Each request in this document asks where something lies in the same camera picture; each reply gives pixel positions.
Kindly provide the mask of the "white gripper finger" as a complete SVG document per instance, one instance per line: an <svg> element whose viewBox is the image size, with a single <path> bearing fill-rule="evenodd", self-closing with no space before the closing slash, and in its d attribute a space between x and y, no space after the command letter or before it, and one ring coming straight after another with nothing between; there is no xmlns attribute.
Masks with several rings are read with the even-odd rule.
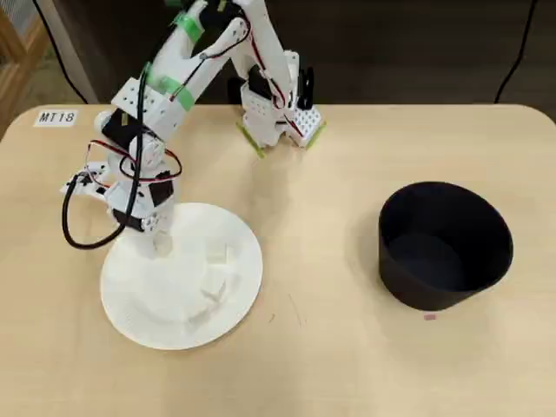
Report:
<svg viewBox="0 0 556 417"><path fill-rule="evenodd" d="M155 237L153 235L148 235L133 230L132 248L139 256L143 258L156 259L158 257Z"/></svg>

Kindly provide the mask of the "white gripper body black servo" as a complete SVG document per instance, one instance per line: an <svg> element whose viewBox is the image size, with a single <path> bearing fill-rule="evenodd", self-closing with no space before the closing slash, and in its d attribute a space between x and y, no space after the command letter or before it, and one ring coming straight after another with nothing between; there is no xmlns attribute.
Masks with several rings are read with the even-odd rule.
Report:
<svg viewBox="0 0 556 417"><path fill-rule="evenodd" d="M142 182L137 191L130 218L126 219L132 181L116 176L106 191L106 203L114 219L146 235L169 231L174 217L175 181Z"/></svg>

